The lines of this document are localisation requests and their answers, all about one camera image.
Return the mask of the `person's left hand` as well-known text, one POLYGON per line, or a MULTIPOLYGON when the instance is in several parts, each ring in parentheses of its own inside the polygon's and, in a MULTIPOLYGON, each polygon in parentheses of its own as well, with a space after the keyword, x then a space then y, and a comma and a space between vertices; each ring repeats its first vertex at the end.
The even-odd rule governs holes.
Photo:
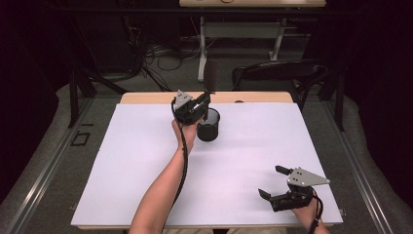
POLYGON ((187 126, 172 120, 171 125, 177 140, 177 151, 186 148, 187 152, 190 153, 194 147, 198 124, 187 126))

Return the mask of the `black mesh pen holder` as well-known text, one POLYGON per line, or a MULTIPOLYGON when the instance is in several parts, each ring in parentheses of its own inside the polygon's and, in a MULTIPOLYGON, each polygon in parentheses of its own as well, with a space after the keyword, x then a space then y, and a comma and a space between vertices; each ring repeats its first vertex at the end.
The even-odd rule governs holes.
POLYGON ((214 108, 210 108, 207 117, 198 125, 198 138, 202 141, 214 141, 218 137, 219 121, 219 112, 214 108))

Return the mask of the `black chair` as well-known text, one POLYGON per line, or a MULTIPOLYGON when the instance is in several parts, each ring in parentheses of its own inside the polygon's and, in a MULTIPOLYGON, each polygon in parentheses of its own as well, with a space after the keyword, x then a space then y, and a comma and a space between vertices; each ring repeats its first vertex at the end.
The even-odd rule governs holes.
POLYGON ((303 110, 311 88, 328 74, 320 59, 271 60, 232 71, 236 92, 288 92, 303 110))

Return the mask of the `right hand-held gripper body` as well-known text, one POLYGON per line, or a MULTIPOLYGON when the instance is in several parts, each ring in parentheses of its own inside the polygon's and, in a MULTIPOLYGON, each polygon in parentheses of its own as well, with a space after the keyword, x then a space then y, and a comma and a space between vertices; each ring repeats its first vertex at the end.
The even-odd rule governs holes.
POLYGON ((271 198, 270 204, 274 212, 307 207, 315 197, 314 186, 330 183, 328 178, 302 168, 293 170, 286 180, 289 190, 285 194, 271 198))

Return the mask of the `white-legged desk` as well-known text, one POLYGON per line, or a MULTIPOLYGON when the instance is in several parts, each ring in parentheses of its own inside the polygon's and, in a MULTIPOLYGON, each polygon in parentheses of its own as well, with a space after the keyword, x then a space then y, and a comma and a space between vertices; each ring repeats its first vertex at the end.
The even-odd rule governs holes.
MULTIPOLYGON (((179 0, 179 6, 184 8, 241 8, 252 9, 310 9, 324 8, 326 0, 179 0)), ((269 53, 270 60, 276 60, 280 50, 286 19, 275 19, 270 22, 222 21, 212 22, 200 18, 200 65, 198 81, 203 82, 207 64, 207 38, 260 38, 274 39, 275 46, 269 53)))

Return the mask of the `grey metal floor rail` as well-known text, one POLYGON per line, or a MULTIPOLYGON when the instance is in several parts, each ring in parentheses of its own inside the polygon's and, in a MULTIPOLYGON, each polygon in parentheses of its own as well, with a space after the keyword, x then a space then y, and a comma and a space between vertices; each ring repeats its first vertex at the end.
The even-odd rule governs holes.
POLYGON ((80 121, 93 103, 93 98, 82 100, 79 117, 69 127, 69 103, 65 99, 59 102, 51 126, 0 206, 0 234, 22 232, 55 176, 70 140, 76 135, 80 121))
POLYGON ((337 126, 335 121, 334 110, 328 101, 322 101, 321 106, 328 118, 335 135, 339 137, 340 144, 345 151, 345 157, 348 162, 352 177, 357 185, 357 189, 363 200, 365 207, 367 208, 369 215, 378 231, 378 234, 394 234, 382 207, 379 204, 376 194, 373 192, 370 186, 366 174, 359 163, 357 155, 355 154, 348 138, 344 132, 337 126))

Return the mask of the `person's right hand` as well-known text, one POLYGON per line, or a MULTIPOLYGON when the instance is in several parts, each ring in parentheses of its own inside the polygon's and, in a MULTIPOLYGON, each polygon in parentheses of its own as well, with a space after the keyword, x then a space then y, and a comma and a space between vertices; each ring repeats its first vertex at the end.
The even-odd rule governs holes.
MULTIPOLYGON (((300 221, 302 226, 308 232, 310 232, 312 230, 312 225, 316 220, 316 214, 318 211, 318 201, 316 199, 313 199, 307 207, 303 207, 300 209, 292 209, 291 211, 300 221)), ((330 234, 330 232, 320 219, 318 222, 318 226, 314 229, 313 234, 330 234)))

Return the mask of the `black metal stand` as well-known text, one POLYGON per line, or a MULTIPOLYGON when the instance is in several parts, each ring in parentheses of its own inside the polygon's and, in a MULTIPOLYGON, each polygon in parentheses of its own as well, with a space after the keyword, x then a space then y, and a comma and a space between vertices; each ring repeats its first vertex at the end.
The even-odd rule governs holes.
POLYGON ((127 92, 126 89, 112 83, 103 78, 98 73, 88 69, 80 68, 74 70, 69 76, 69 95, 70 95, 70 123, 69 128, 72 128, 80 117, 78 91, 81 91, 86 98, 94 98, 97 94, 94 88, 93 81, 104 85, 105 87, 123 95, 127 92))
POLYGON ((345 76, 344 68, 338 65, 332 66, 325 75, 324 83, 319 91, 320 100, 334 99, 334 122, 341 132, 344 132, 343 126, 343 107, 345 93, 345 76))

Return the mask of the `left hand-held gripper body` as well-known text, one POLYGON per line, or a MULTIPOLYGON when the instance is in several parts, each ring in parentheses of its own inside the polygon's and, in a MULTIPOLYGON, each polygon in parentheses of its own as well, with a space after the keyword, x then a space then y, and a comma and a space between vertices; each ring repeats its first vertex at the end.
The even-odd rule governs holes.
POLYGON ((196 100, 183 91, 177 91, 171 105, 174 118, 183 125, 193 125, 204 116, 194 113, 194 107, 197 105, 196 100))

